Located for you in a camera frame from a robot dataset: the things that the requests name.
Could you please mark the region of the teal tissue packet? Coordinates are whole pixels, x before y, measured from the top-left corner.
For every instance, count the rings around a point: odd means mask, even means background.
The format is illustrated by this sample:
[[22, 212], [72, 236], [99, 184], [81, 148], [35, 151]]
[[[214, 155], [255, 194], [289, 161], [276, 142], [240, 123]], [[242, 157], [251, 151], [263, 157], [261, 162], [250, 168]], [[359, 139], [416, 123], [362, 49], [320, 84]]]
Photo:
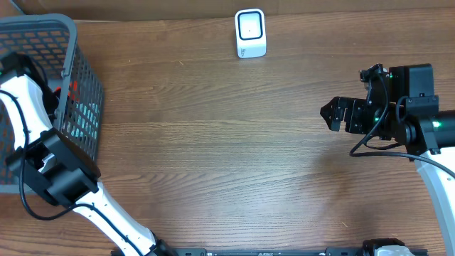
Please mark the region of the teal tissue packet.
[[99, 121], [97, 114], [100, 113], [100, 108], [95, 103], [84, 105], [76, 103], [76, 113], [71, 117], [75, 124], [68, 122], [67, 128], [71, 128], [70, 134], [77, 138], [92, 137], [97, 138], [97, 128]]

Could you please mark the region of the orange spaghetti packet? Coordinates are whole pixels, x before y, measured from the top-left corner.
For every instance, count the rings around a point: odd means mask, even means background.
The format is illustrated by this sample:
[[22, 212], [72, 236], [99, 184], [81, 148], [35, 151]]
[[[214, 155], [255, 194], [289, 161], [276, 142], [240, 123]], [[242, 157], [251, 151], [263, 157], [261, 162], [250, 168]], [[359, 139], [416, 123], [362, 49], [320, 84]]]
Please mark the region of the orange spaghetti packet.
[[[60, 97], [62, 91], [62, 87], [57, 87], [53, 94], [57, 97]], [[77, 81], [70, 82], [69, 84], [69, 90], [68, 90], [68, 100], [71, 100], [71, 102], [79, 102], [79, 97], [80, 93], [77, 88]]]

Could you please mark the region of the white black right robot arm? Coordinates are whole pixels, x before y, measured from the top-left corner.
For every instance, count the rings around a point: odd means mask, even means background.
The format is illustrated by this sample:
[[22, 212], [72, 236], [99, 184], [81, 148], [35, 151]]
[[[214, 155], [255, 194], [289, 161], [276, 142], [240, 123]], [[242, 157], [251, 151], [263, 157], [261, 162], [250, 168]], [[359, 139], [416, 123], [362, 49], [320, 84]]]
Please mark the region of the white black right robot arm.
[[360, 134], [352, 157], [406, 158], [432, 200], [448, 255], [454, 254], [454, 111], [439, 109], [431, 64], [360, 70], [365, 99], [334, 97], [320, 109], [331, 131]]

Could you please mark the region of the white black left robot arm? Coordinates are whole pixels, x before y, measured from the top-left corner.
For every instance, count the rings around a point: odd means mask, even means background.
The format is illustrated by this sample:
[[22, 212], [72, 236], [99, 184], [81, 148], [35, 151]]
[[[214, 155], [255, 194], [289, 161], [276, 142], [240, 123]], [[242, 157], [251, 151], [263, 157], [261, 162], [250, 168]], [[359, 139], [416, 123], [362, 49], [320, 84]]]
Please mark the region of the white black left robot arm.
[[175, 255], [111, 197], [96, 163], [53, 126], [60, 94], [49, 88], [44, 69], [16, 52], [1, 65], [1, 101], [14, 131], [6, 165], [18, 175], [27, 213], [46, 221], [78, 213], [117, 245], [118, 255]]

